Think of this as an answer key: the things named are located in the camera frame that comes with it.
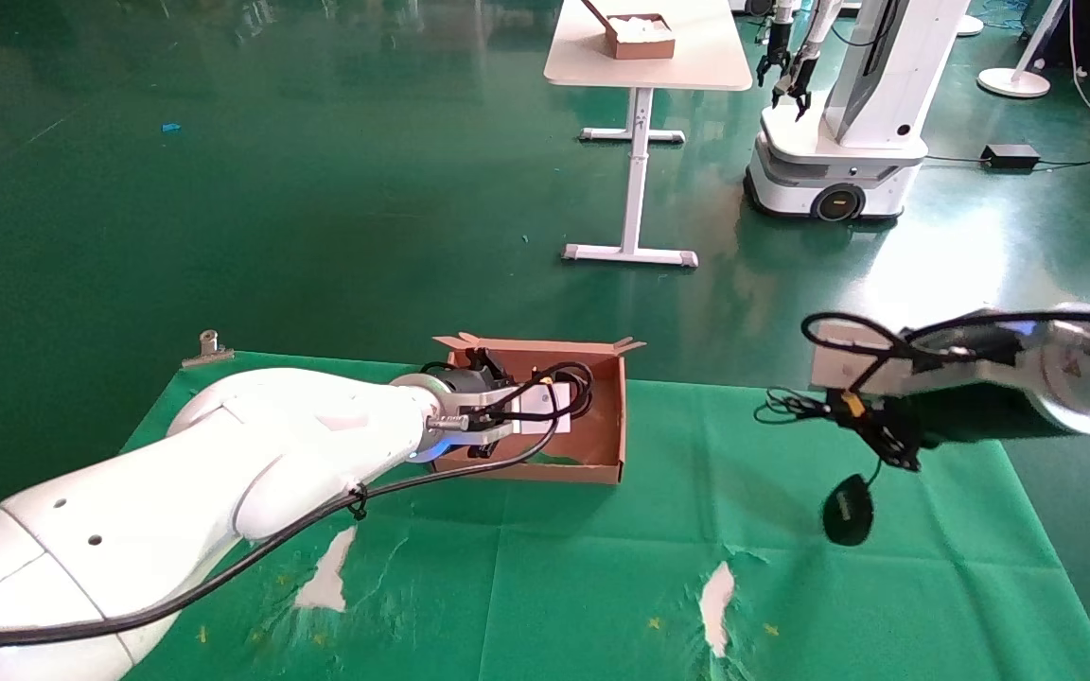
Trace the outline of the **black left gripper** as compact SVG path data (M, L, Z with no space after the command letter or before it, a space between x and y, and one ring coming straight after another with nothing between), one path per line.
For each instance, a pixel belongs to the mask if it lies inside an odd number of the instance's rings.
M467 348L451 370L455 393L488 393L514 385L514 377L488 348Z

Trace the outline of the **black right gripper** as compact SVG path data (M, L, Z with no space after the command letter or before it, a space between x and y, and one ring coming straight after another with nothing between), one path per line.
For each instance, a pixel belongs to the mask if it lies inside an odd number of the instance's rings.
M865 443L881 443L879 461L891 469L921 471L921 448L1044 435L1044 416L1029 397L1003 385L969 384L891 396L886 406L897 414L851 397L851 430Z

